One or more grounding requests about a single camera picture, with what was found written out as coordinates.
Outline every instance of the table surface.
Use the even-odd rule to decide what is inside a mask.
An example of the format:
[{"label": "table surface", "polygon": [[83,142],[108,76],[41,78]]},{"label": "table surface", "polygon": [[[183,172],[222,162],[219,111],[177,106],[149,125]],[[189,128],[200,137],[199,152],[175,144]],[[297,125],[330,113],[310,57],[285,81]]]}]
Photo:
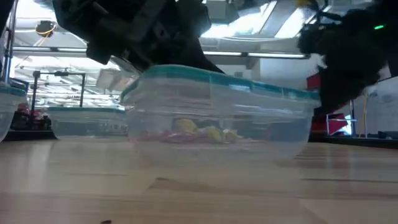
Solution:
[{"label": "table surface", "polygon": [[398,151],[308,144],[249,167],[137,165],[128,142],[0,143],[0,223],[397,223]]}]

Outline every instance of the plastic container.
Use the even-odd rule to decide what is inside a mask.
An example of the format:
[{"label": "plastic container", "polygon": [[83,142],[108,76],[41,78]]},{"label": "plastic container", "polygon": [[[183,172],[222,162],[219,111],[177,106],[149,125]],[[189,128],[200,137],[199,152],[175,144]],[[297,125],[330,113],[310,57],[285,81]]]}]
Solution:
[{"label": "plastic container", "polygon": [[19,103],[26,102],[26,92],[17,88],[0,86],[0,142],[6,137]]},{"label": "plastic container", "polygon": [[123,110],[50,107],[48,113],[58,139],[127,139]]},{"label": "plastic container", "polygon": [[121,103],[139,155],[173,166],[292,158],[320,106],[316,93],[179,65],[151,67]]}]

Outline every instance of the green light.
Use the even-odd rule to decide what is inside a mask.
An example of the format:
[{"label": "green light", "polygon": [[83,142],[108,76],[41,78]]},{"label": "green light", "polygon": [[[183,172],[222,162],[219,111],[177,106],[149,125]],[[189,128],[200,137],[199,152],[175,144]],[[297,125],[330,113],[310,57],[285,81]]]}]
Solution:
[{"label": "green light", "polygon": [[384,25],[379,25],[379,26],[374,27],[375,30],[383,29],[383,28],[384,28]]}]

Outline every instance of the wooden table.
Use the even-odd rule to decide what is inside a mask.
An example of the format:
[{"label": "wooden table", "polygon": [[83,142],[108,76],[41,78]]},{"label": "wooden table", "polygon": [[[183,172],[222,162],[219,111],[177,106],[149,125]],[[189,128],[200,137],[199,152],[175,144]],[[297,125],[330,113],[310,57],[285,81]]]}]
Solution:
[{"label": "wooden table", "polygon": [[214,170],[142,168],[128,142],[2,142],[0,223],[398,223],[397,170],[398,151],[332,144]]}]

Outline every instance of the clear plastic container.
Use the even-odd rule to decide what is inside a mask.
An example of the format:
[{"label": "clear plastic container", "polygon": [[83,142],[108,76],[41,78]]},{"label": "clear plastic container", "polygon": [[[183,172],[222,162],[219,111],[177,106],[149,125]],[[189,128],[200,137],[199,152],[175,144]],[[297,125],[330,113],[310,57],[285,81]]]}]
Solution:
[{"label": "clear plastic container", "polygon": [[180,65],[148,69],[121,103],[140,157],[173,166],[293,158],[320,106],[316,93]]},{"label": "clear plastic container", "polygon": [[26,92],[0,86],[0,142],[6,137],[19,103],[26,102]]},{"label": "clear plastic container", "polygon": [[48,113],[58,139],[127,139],[123,110],[50,107]]}]

